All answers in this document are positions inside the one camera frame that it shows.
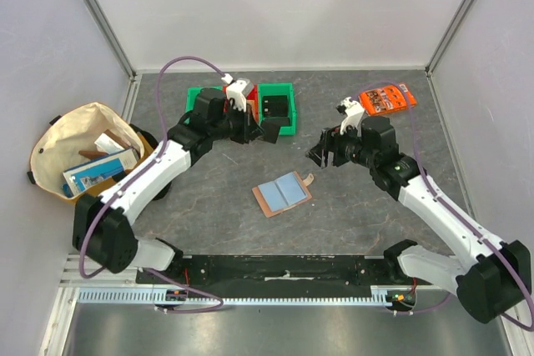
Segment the black credit card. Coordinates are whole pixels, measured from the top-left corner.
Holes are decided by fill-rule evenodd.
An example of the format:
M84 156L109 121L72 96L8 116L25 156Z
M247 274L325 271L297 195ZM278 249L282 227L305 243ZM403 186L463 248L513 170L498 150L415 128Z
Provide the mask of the black credit card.
M271 121L264 120L261 123L261 129L263 132L263 140L267 143L276 143L280 135L280 126Z

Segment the tan leather card holder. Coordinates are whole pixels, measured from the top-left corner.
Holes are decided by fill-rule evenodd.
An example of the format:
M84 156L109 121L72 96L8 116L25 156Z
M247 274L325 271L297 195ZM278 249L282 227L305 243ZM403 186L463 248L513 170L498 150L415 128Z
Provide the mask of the tan leather card holder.
M302 178L296 171L252 188L252 193L266 218L272 218L312 199L309 186L314 181L309 173Z

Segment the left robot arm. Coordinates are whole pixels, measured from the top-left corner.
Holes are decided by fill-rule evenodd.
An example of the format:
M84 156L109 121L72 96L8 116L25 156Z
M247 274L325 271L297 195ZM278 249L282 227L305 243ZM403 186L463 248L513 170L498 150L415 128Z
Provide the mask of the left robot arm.
M249 143L262 135L246 99L253 87L239 78L224 91L202 89L193 109L138 167L99 195L84 194L78 199L73 246L80 252L78 269L83 278L91 276L84 267L90 258L111 273L128 267L154 269L165 283L180 280L182 253L162 239L137 238L133 225L145 207L208 153L214 142Z

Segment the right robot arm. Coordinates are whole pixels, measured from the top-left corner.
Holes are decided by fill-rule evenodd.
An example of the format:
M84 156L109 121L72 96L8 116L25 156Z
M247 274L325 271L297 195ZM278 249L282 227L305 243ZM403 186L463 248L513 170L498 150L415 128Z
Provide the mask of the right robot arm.
M453 203L417 159L402 153L389 118L364 118L360 128L326 128L307 154L318 166L359 164L374 184L421 218L452 251L433 253L404 240L385 251L384 278L394 284L420 278L457 297L478 322L506 316L521 302L533 306L531 254L507 243Z

